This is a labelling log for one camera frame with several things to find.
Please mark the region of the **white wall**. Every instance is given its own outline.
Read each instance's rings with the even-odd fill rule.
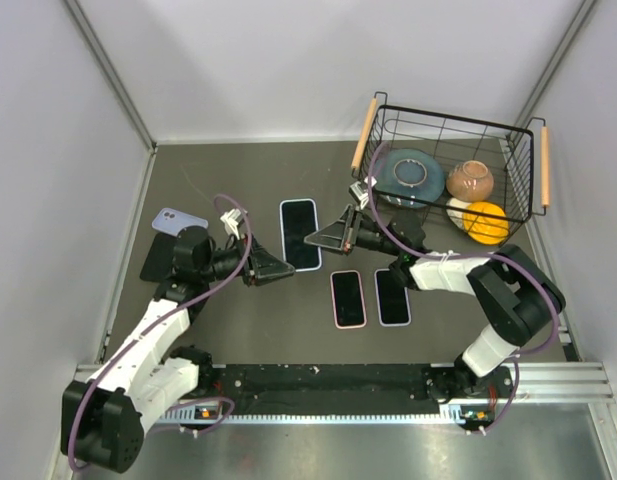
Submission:
[[[578,1],[81,0],[159,141],[357,136],[375,90],[513,122]]]
[[[600,2],[541,102],[554,206],[541,222],[589,359],[617,394],[617,0]]]
[[[44,475],[146,160],[61,2],[0,1],[0,480]]]

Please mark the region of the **dish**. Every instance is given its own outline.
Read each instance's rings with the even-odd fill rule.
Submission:
[[[464,213],[464,230],[473,240],[484,245],[497,245],[506,239],[510,231],[508,220],[480,215],[485,213],[505,217],[506,214],[501,207],[490,202],[475,202],[468,207],[468,210],[475,213]]]
[[[463,208],[464,210],[467,210],[468,207],[470,206],[470,203],[464,202],[462,200],[459,200],[458,198],[452,197],[450,200],[446,202],[446,206],[454,207],[454,208]],[[448,214],[448,218],[450,218],[450,221],[454,223],[455,225],[457,225],[457,228],[461,230],[464,229],[464,212],[452,210],[449,208],[446,210],[446,213]]]
[[[494,187],[490,169],[477,160],[457,165],[446,180],[446,188],[453,197],[470,203],[487,200]]]
[[[409,208],[425,207],[415,199],[434,202],[444,191],[444,171],[437,161],[421,150],[402,148],[386,155],[377,175],[377,190],[401,195],[404,200],[391,195],[384,198],[395,205]]]

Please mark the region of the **yellow plate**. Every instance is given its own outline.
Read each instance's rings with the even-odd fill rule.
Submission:
[[[475,202],[466,210],[475,213],[464,213],[464,229],[474,240],[485,245],[496,245],[508,236],[508,220],[504,218],[492,218],[479,215],[487,213],[505,217],[504,211],[494,203]]]

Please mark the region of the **phone screen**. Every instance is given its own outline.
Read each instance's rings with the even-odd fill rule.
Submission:
[[[366,310],[358,272],[335,272],[331,275],[335,323],[340,328],[366,324]]]
[[[297,272],[321,267],[319,247],[306,245],[304,238],[317,231],[317,209],[312,200],[281,202],[281,230],[284,260]]]
[[[408,325],[410,307],[406,289],[395,281],[389,270],[375,272],[379,322],[385,326]]]

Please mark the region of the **basket handle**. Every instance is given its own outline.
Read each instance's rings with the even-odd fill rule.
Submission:
[[[541,127],[541,206],[550,206],[550,139],[548,127]]]
[[[353,172],[357,172],[361,166],[361,159],[364,156],[364,150],[366,150],[366,143],[368,142],[368,136],[370,135],[370,128],[372,127],[372,121],[375,118],[376,110],[377,97],[372,97],[368,112],[366,113],[366,121],[364,122],[364,127],[361,129],[361,136],[357,142],[357,149],[355,150],[355,155],[352,157],[350,168],[352,168]]]

